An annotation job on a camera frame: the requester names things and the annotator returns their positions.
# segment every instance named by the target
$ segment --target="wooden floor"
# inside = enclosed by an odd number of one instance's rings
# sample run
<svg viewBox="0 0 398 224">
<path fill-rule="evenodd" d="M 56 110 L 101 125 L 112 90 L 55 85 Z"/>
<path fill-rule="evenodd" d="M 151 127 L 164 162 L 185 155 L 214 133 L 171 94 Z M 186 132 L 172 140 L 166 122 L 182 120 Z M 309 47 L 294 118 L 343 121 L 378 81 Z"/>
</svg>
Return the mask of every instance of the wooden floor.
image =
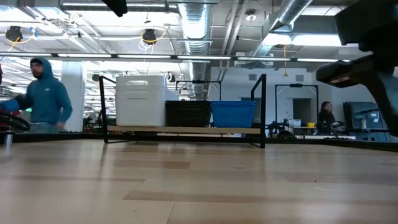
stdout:
<svg viewBox="0 0 398 224">
<path fill-rule="evenodd" d="M 2 224 L 397 224 L 398 154 L 63 141 L 0 150 Z"/>
</svg>

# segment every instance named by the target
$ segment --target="black crate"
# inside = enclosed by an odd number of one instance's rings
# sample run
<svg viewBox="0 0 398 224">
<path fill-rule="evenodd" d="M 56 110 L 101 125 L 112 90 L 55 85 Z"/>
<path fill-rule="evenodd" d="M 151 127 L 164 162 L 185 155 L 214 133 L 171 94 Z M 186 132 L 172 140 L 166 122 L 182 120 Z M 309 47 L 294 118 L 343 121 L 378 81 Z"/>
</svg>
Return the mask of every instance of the black crate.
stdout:
<svg viewBox="0 0 398 224">
<path fill-rule="evenodd" d="M 166 101 L 166 125 L 173 127 L 208 127 L 209 101 Z"/>
</svg>

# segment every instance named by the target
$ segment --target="blue bin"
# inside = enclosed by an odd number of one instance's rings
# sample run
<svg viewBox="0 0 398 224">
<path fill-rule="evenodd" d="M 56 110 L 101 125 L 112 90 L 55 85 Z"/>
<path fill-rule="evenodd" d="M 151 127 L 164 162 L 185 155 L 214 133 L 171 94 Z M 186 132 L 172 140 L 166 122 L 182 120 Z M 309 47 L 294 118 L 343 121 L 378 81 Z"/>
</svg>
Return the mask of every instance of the blue bin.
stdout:
<svg viewBox="0 0 398 224">
<path fill-rule="evenodd" d="M 212 101 L 214 127 L 251 128 L 255 101 Z"/>
</svg>

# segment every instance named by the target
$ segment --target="man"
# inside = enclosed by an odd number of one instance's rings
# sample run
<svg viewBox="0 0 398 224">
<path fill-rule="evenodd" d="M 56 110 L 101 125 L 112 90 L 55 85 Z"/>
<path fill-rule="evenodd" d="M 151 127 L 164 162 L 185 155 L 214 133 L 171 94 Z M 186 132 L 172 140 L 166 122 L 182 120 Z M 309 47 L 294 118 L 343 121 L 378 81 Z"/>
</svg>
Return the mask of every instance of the man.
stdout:
<svg viewBox="0 0 398 224">
<path fill-rule="evenodd" d="M 37 80 L 30 83 L 23 97 L 7 101 L 4 107 L 8 111 L 32 107 L 30 132 L 56 133 L 64 128 L 72 113 L 67 89 L 54 77 L 48 60 L 34 58 L 30 61 L 30 68 Z"/>
</svg>

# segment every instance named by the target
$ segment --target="woman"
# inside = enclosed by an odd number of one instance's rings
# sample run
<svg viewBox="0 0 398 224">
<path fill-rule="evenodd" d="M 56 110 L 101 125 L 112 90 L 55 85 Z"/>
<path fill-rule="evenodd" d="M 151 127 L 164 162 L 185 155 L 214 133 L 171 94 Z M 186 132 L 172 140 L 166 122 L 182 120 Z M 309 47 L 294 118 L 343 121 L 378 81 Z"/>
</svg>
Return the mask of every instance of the woman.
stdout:
<svg viewBox="0 0 398 224">
<path fill-rule="evenodd" d="M 333 116 L 332 106 L 329 101 L 325 101 L 321 105 L 321 112 L 319 113 L 319 121 L 324 124 L 333 124 L 336 122 L 335 117 Z"/>
</svg>

